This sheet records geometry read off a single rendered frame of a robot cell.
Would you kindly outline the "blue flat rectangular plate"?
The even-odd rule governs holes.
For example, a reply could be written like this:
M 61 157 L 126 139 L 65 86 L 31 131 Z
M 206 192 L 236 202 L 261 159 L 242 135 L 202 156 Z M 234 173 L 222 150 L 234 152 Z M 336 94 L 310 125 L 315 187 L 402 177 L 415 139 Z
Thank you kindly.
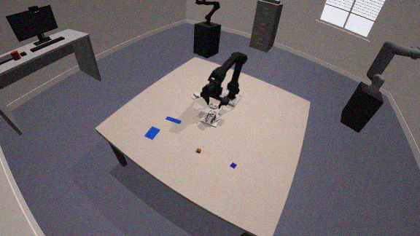
M 149 129 L 149 131 L 144 136 L 146 136 L 148 138 L 151 138 L 151 139 L 154 139 L 155 136 L 158 134 L 159 131 L 160 131 L 160 129 L 158 129 L 158 128 L 154 127 L 154 126 L 151 126 L 151 128 Z

